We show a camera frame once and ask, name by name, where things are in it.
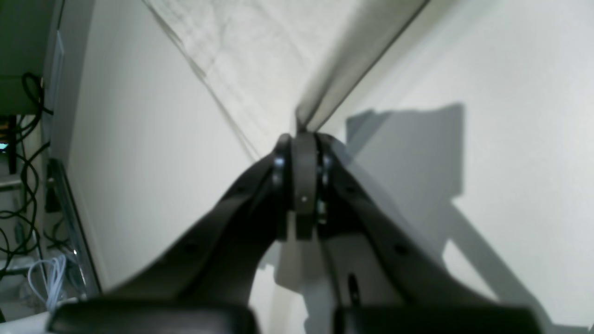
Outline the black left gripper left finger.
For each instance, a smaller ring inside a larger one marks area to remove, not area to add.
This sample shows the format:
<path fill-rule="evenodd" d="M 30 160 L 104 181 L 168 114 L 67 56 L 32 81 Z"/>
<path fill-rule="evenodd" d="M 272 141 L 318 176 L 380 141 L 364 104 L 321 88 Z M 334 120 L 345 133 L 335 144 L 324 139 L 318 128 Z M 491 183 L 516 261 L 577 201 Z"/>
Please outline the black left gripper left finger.
<path fill-rule="evenodd" d="M 249 167 L 153 264 L 106 294 L 139 303 L 245 305 L 258 264 L 288 236 L 291 136 Z"/>

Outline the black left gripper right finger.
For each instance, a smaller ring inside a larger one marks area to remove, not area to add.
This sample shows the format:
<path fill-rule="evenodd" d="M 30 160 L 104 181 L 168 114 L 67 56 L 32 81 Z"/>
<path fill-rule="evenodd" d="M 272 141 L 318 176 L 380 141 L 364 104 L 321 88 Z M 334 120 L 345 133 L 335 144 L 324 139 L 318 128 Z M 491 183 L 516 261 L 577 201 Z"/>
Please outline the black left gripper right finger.
<path fill-rule="evenodd" d="M 430 308 L 491 308 L 440 267 L 369 198 L 342 165 L 333 137 L 293 140 L 296 237 L 317 237 L 342 302 Z"/>

